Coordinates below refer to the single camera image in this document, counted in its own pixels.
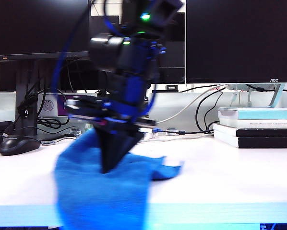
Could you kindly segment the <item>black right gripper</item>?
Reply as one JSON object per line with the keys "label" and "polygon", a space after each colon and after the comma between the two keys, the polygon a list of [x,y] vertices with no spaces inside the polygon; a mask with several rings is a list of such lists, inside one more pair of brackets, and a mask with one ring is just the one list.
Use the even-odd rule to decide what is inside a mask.
{"label": "black right gripper", "polygon": [[95,127],[101,149],[102,173],[114,169],[144,137],[144,133],[138,132],[140,128],[156,126],[156,121],[141,117],[151,108],[151,104],[144,106],[146,90],[146,80],[129,76],[117,79],[114,91],[107,97],[84,95],[66,101],[70,118],[86,120]]}

